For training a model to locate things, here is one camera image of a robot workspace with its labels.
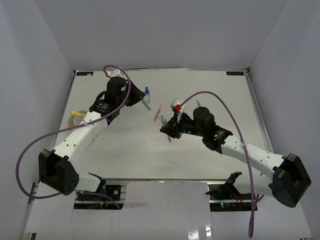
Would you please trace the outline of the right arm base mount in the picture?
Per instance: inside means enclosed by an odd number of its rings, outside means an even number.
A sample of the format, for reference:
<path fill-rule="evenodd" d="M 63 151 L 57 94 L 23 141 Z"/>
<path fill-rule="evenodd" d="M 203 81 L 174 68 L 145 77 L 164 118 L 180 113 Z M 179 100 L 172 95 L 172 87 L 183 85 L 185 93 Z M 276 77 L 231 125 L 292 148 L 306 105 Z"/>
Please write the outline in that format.
<path fill-rule="evenodd" d="M 208 190 L 205 193 L 209 198 L 210 211 L 213 212 L 250 212 L 251 193 L 239 192 L 234 183 L 241 172 L 233 172 L 222 183 L 208 182 Z"/>

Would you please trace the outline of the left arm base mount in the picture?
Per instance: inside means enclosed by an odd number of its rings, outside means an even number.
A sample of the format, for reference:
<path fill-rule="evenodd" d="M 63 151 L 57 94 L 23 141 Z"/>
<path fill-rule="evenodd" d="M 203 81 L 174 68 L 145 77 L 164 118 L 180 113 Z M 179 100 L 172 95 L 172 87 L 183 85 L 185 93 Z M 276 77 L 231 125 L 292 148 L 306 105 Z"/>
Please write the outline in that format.
<path fill-rule="evenodd" d="M 100 176 L 91 175 L 100 180 L 97 190 L 93 194 L 78 191 L 73 208 L 76 210 L 121 210 L 124 206 L 124 198 L 121 197 L 122 185 L 108 184 Z"/>

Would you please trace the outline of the yellow highlighter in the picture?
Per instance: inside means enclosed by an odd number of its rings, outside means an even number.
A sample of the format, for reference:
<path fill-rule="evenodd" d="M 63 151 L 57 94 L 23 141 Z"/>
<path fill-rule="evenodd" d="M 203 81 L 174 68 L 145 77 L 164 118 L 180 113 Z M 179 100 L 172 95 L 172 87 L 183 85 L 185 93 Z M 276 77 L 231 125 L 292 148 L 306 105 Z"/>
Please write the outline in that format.
<path fill-rule="evenodd" d="M 85 116 L 87 114 L 87 111 L 71 111 L 70 115 L 71 116 Z"/>

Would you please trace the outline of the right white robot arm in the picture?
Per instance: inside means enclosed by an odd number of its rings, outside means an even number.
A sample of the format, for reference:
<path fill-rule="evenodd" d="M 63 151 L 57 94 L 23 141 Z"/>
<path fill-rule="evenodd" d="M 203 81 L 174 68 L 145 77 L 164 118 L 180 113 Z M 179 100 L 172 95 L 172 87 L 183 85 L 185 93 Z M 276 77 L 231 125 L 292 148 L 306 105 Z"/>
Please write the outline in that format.
<path fill-rule="evenodd" d="M 217 125 L 206 107 L 197 107 L 193 117 L 175 111 L 170 120 L 163 116 L 160 119 L 160 132 L 172 139 L 179 139 L 182 134 L 201 137 L 211 151 L 237 159 L 262 174 L 250 182 L 239 178 L 240 171 L 233 172 L 224 184 L 209 186 L 206 194 L 211 200 L 236 200 L 254 189 L 258 195 L 274 197 L 284 206 L 294 208 L 312 183 L 300 157 L 293 153 L 283 156 L 242 143 L 231 131 Z"/>

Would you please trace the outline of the green marker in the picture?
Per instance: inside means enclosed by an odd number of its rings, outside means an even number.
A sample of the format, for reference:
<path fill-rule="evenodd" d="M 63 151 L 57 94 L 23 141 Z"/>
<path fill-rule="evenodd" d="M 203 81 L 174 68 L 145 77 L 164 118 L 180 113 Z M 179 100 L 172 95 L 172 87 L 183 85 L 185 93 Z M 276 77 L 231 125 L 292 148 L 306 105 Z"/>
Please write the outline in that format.
<path fill-rule="evenodd" d="M 161 121 L 163 127 L 168 125 L 168 121 L 163 115 L 161 115 L 160 121 Z"/>

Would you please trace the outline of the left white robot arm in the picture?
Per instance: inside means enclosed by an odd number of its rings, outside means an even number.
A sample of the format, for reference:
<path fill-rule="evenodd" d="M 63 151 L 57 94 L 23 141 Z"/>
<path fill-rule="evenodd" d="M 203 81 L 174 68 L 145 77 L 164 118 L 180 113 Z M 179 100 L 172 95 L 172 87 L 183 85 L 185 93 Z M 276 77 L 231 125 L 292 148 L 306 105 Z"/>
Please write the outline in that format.
<path fill-rule="evenodd" d="M 75 166 L 82 152 L 96 136 L 120 114 L 119 106 L 131 107 L 145 93 L 120 76 L 113 76 L 90 106 L 81 126 L 74 129 L 52 150 L 44 149 L 38 156 L 39 180 L 67 196 L 74 191 L 87 191 L 94 199 L 105 196 L 103 179 L 95 174 L 78 174 Z"/>

